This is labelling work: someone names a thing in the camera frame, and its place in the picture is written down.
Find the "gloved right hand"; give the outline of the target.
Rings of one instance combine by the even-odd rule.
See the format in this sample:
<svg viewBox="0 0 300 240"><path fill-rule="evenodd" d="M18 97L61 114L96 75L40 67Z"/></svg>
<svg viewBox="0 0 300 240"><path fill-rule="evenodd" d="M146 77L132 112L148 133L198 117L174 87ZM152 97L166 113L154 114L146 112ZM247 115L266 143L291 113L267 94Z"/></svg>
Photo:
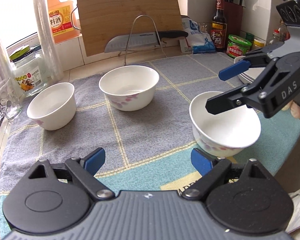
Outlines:
<svg viewBox="0 0 300 240"><path fill-rule="evenodd" d="M294 101L290 101L285 107L283 107L282 111L290 110L291 115L300 120L300 106Z"/></svg>

